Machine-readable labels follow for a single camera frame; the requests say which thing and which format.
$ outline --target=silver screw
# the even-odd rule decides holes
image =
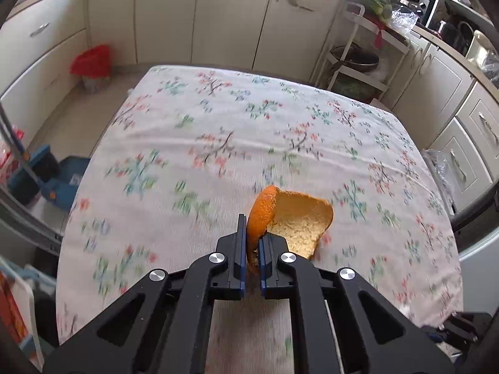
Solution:
[[[340,277],[344,280],[351,280],[352,278],[355,277],[355,271],[349,268],[341,269]]]
[[[154,270],[149,273],[149,278],[152,281],[161,281],[166,277],[166,274],[163,270]]]
[[[225,260],[225,256],[221,253],[212,253],[210,254],[209,256],[209,260],[212,262],[212,263],[221,263]]]
[[[296,255],[291,252],[286,252],[281,254],[281,260],[285,263],[292,263],[296,260]]]

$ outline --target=tiled floor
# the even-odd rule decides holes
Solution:
[[[145,73],[115,74],[111,84],[95,94],[83,85],[75,87],[34,137],[29,149],[51,145],[60,161],[69,155],[90,157],[109,122]],[[67,214],[43,197],[30,207],[31,213],[56,232],[64,234]]]

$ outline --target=white cabinet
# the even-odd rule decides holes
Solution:
[[[310,11],[289,0],[270,0],[253,70],[308,82],[340,1]]]
[[[480,154],[456,118],[449,122],[430,148],[445,153],[454,179],[456,212],[471,205],[492,186]]]
[[[474,78],[432,45],[393,108],[419,149],[427,148],[456,113]]]
[[[197,0],[193,64],[250,70],[269,0]]]
[[[499,178],[499,106],[480,84],[476,83],[456,114],[477,145],[492,174]]]
[[[85,28],[84,0],[41,0],[0,30],[0,94],[57,44]]]
[[[9,121],[24,131],[22,142],[26,147],[80,80],[69,69],[74,58],[87,49],[83,30],[42,56],[2,96]]]
[[[91,46],[108,44],[111,48],[111,63],[114,66],[132,65],[137,62],[133,9],[134,0],[88,0]]]
[[[190,63],[195,4],[196,0],[135,0],[139,63]]]
[[[412,77],[418,70],[419,65],[423,61],[423,58],[431,45],[428,39],[423,38],[414,31],[410,31],[407,34],[407,38],[410,42],[409,52],[407,52],[406,57],[402,62],[402,66],[390,83],[388,91],[386,91],[381,98],[381,102],[389,109],[392,109],[395,106],[404,92],[404,89],[411,82]]]

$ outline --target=trash bin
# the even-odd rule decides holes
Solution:
[[[83,84],[90,93],[105,88],[111,73],[109,46],[99,45],[77,56],[71,65],[71,73],[83,78]]]

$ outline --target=floral tablecloth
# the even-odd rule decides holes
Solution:
[[[79,187],[59,261],[61,341],[150,269],[185,269],[214,250],[267,185],[333,204],[318,267],[353,267],[417,325],[462,309],[449,220],[395,116],[280,79],[157,66]],[[241,303],[217,302],[207,373],[292,371],[287,302],[264,302],[253,284]]]

